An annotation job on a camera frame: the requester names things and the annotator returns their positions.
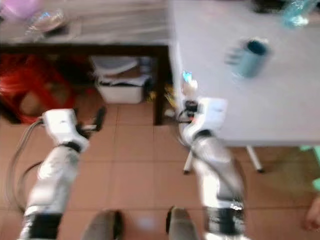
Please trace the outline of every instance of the brown floor tile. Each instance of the brown floor tile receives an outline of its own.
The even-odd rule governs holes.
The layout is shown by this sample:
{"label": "brown floor tile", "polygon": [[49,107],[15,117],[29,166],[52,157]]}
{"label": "brown floor tile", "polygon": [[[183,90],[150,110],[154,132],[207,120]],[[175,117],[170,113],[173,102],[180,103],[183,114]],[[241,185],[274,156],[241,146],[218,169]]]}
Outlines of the brown floor tile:
{"label": "brown floor tile", "polygon": [[116,126],[105,125],[89,139],[88,149],[80,156],[88,162],[113,161],[115,154]]}
{"label": "brown floor tile", "polygon": [[98,91],[91,94],[78,94],[75,108],[78,109],[77,118],[84,123],[91,124],[99,108],[106,106],[104,124],[115,125],[118,117],[118,105],[106,104]]}
{"label": "brown floor tile", "polygon": [[281,163],[292,161],[299,149],[297,147],[255,147],[254,150],[263,163]]}
{"label": "brown floor tile", "polygon": [[234,158],[239,162],[250,162],[250,157],[245,147],[230,147],[229,148]]}
{"label": "brown floor tile", "polygon": [[108,195],[113,209],[153,209],[154,191],[153,163],[114,163]]}
{"label": "brown floor tile", "polygon": [[153,109],[153,104],[148,102],[143,102],[139,104],[120,104],[117,124],[152,125]]}
{"label": "brown floor tile", "polygon": [[252,209],[253,240],[307,240],[295,209]]}
{"label": "brown floor tile", "polygon": [[52,149],[55,147],[54,140],[48,135],[43,126],[38,126],[30,136],[30,146],[25,148],[26,158],[21,158],[22,162],[37,163],[44,161]]}
{"label": "brown floor tile", "polygon": [[8,213],[7,210],[3,210],[3,209],[0,210],[0,237],[1,237],[2,225],[4,223],[7,213]]}
{"label": "brown floor tile", "polygon": [[82,162],[72,186],[69,210],[100,210],[107,207],[110,198],[112,164]]}
{"label": "brown floor tile", "polygon": [[154,167],[156,208],[201,208],[196,176],[183,175],[183,162],[159,162]]}
{"label": "brown floor tile", "polygon": [[[13,202],[9,202],[9,199],[7,198],[7,195],[5,193],[6,191],[6,181],[7,181],[7,173],[8,173],[8,166],[9,163],[5,163],[3,165],[3,168],[0,169],[0,208],[2,209],[11,209],[15,210],[17,207]],[[18,186],[18,179],[20,176],[23,174],[23,172],[30,166],[30,163],[26,162],[18,162],[15,168],[15,176],[14,176],[14,182],[13,182],[13,187],[17,191],[17,186]],[[19,198],[19,201],[25,200],[29,195],[30,190],[34,186],[34,183],[36,182],[37,178],[37,169],[34,168],[32,169],[26,176],[25,181],[24,181],[24,191],[25,191],[25,197],[21,199],[21,197],[17,196]]]}
{"label": "brown floor tile", "polygon": [[[168,239],[168,235],[166,233],[166,218],[170,208],[167,210],[155,210],[154,211],[154,221],[155,221],[155,239]],[[197,233],[199,235],[199,239],[203,236],[204,231],[204,215],[202,210],[188,209],[187,212],[190,215],[193,223],[195,224]]]}
{"label": "brown floor tile", "polygon": [[254,220],[251,217],[250,211],[251,209],[244,210],[244,235],[249,239],[255,240]]}
{"label": "brown floor tile", "polygon": [[87,225],[98,211],[67,211],[62,218],[58,240],[81,240]]}
{"label": "brown floor tile", "polygon": [[[299,225],[303,225],[303,221],[305,219],[305,215],[307,213],[307,208],[298,208],[296,210],[298,216]],[[319,240],[320,239],[320,231],[306,231],[303,228],[301,229],[302,234],[304,236],[304,240]]]}
{"label": "brown floor tile", "polygon": [[18,239],[23,216],[16,211],[8,211],[1,228],[0,239],[1,240],[16,240]]}
{"label": "brown floor tile", "polygon": [[0,209],[1,210],[7,209],[9,207],[9,203],[5,195],[7,169],[8,169],[8,163],[1,162],[0,164]]}
{"label": "brown floor tile", "polygon": [[316,162],[316,155],[313,149],[308,151],[301,151],[298,147],[295,147],[293,151],[288,155],[288,160],[291,162]]}
{"label": "brown floor tile", "polygon": [[281,164],[264,164],[266,173],[257,173],[250,162],[241,162],[246,183],[248,208],[293,207],[294,201]]}
{"label": "brown floor tile", "polygon": [[285,176],[292,192],[294,205],[308,207],[316,195],[312,181],[320,177],[320,167],[317,162],[292,162],[284,166]]}
{"label": "brown floor tile", "polygon": [[156,220],[152,210],[124,210],[124,240],[153,240]]}
{"label": "brown floor tile", "polygon": [[116,162],[152,162],[154,160],[152,126],[117,126],[115,131]]}
{"label": "brown floor tile", "polygon": [[[18,143],[27,129],[26,124],[9,124],[1,123],[0,125],[0,163],[9,162],[17,150]],[[25,150],[20,155],[19,159],[26,159],[28,157],[27,149],[30,148],[31,141],[25,146]]]}
{"label": "brown floor tile", "polygon": [[154,127],[155,160],[185,162],[189,151],[174,136],[173,126]]}

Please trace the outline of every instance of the tile floor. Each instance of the tile floor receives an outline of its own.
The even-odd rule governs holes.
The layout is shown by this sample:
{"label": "tile floor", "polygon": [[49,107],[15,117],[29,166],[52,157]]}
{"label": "tile floor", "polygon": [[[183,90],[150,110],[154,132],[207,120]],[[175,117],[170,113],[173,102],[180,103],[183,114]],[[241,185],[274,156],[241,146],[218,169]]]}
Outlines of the tile floor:
{"label": "tile floor", "polygon": [[[85,120],[98,108],[96,101],[80,101],[79,117]],[[183,206],[199,232],[203,216],[194,174],[182,174],[187,151],[176,141],[170,126],[152,126],[151,104],[109,105],[101,132],[81,156],[79,175],[72,188],[59,240],[79,240],[100,209],[121,209],[126,240],[165,240],[165,218],[172,205]],[[5,173],[24,125],[0,120],[0,239],[15,240],[22,217],[4,197]],[[43,160],[52,148],[44,129],[37,128],[17,165],[19,175],[30,164]],[[301,228],[314,196],[311,181],[320,176],[312,152],[294,147],[264,147],[257,153],[267,173],[256,173],[244,148],[232,148],[241,163],[247,185],[246,227],[253,240],[318,240],[320,232]],[[27,192],[36,179],[33,170]]]}

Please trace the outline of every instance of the blue cup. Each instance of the blue cup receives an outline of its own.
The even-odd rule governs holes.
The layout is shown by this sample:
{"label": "blue cup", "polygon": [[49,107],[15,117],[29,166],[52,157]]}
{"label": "blue cup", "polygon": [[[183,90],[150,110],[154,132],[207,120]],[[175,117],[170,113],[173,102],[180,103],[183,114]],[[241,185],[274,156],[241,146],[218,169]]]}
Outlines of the blue cup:
{"label": "blue cup", "polygon": [[266,62],[269,48],[263,41],[252,39],[246,41],[242,48],[237,48],[228,63],[232,73],[243,78],[255,77]]}

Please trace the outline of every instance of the cable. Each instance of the cable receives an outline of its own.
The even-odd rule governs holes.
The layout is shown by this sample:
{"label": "cable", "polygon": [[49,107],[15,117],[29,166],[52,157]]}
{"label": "cable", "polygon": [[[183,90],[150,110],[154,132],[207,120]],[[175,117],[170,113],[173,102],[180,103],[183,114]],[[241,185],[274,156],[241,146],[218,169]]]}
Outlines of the cable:
{"label": "cable", "polygon": [[42,124],[43,121],[42,119],[38,119],[36,122],[32,123],[22,134],[21,139],[19,140],[19,143],[17,145],[16,151],[9,163],[9,167],[8,167],[8,172],[7,172],[7,176],[6,176],[6,184],[5,184],[5,195],[6,198],[8,199],[9,203],[14,203],[16,205],[16,207],[19,209],[19,211],[23,214],[25,212],[25,208],[23,207],[23,205],[19,202],[19,200],[17,199],[17,196],[15,194],[15,188],[13,185],[14,179],[15,179],[15,168],[16,165],[18,163],[19,157],[22,153],[22,151],[24,150],[28,139],[30,137],[31,132],[33,131],[33,129]]}
{"label": "cable", "polygon": [[26,201],[26,193],[25,193],[25,180],[26,180],[26,176],[27,174],[35,167],[39,166],[40,164],[42,164],[43,161],[38,161],[37,163],[32,164],[31,166],[29,166],[26,170],[24,170],[24,172],[22,173],[22,175],[19,177],[18,183],[17,183],[17,195],[18,198],[21,199],[22,205],[26,206],[27,201]]}
{"label": "cable", "polygon": [[181,121],[180,118],[181,116],[186,113],[188,110],[185,108],[184,110],[182,110],[178,117],[176,118],[176,121],[179,123],[179,124],[190,124],[192,122],[192,120],[187,120],[187,121]]}

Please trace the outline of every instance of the plastic bottle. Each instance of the plastic bottle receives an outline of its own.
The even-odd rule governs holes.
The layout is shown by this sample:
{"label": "plastic bottle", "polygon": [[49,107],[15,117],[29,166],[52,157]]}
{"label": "plastic bottle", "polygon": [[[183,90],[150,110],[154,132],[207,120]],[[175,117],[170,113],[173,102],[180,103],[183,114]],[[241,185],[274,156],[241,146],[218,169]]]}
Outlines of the plastic bottle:
{"label": "plastic bottle", "polygon": [[283,11],[282,21],[288,28],[299,28],[309,23],[308,15],[319,0],[293,0]]}

